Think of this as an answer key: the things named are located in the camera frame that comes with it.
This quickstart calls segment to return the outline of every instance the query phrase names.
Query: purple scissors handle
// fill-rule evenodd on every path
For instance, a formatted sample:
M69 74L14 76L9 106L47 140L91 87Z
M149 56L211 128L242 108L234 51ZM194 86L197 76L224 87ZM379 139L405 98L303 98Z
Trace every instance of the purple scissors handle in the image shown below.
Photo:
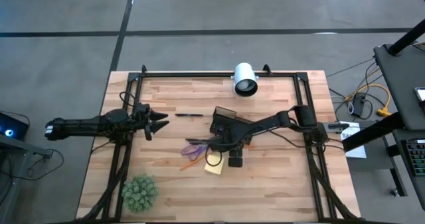
M204 145L189 145L181 150L181 155L188 156L189 160L195 161L205 149Z

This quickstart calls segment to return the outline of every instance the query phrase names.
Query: succulent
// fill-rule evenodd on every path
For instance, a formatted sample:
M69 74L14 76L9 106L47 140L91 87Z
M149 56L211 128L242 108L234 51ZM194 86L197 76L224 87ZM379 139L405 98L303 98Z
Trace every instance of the succulent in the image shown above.
M158 195L153 176L146 174L134 176L133 180L126 181L122 189L124 207L133 213L150 210Z

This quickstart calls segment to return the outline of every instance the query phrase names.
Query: wooden tabletop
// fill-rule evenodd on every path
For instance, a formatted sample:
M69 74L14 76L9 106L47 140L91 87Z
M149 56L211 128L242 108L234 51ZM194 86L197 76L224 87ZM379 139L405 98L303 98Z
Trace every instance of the wooden tabletop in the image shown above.
M335 121L325 73L321 70L306 72L317 120ZM122 107L118 94L125 90L127 76L128 72L111 73L103 114ZM204 170L205 161L202 160L180 171L180 167L189 162L180 154L188 145L185 138L211 136L209 126L216 106L237 111L238 116L253 121L288 110L296 105L291 78L260 78L257 93L249 98L235 96L229 78L144 78L141 101L149 103L155 111L168 113L166 120L170 123L150 142L145 139L143 131L137 132L128 179L142 173L154 175L160 194L153 209L147 213L134 214L124 208L121 221L317 220L305 149L295 148L272 134L253 138L253 148L244 149L242 168L229 168L225 163L221 175L215 175ZM204 116L176 117L175 113ZM304 145L301 134L287 128L277 132L298 145ZM329 136L339 138L336 134ZM96 138L94 148L105 142L105 138ZM113 152L114 145L108 144L92 154L77 217L87 214L106 189ZM327 148L325 157L332 188L350 211L359 216L344 152ZM117 195L116 191L111 215ZM325 203L323 190L321 196ZM325 216L329 216L327 206L323 207Z

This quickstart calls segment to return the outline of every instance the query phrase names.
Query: black pen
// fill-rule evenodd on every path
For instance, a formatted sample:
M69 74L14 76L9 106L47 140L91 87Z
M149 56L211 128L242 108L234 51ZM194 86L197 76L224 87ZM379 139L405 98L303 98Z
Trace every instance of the black pen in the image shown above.
M202 117L202 114L175 114L177 117Z

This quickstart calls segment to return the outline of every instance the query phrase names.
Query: concrete floor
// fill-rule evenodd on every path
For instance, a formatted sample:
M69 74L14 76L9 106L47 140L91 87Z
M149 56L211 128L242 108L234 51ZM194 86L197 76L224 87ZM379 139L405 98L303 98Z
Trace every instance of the concrete floor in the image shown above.
M0 33L118 31L127 0L0 0ZM134 0L128 30L172 29L344 29L413 27L425 17L424 0ZM230 70L240 62L274 70L341 70L373 55L373 47L402 33L339 35L240 35L126 37L118 70ZM99 113L116 37L0 38L0 110L31 119L27 141L56 148L65 157L58 171L26 182L16 223L74 218L92 138L48 142L51 119ZM329 78L348 94L367 64ZM385 100L382 90L371 94ZM378 103L372 100L375 107ZM390 111L396 111L391 103ZM351 120L345 111L342 120ZM58 160L38 166L39 173ZM352 172L362 216L372 221L420 223L420 208L400 164L408 197L392 198L389 171Z

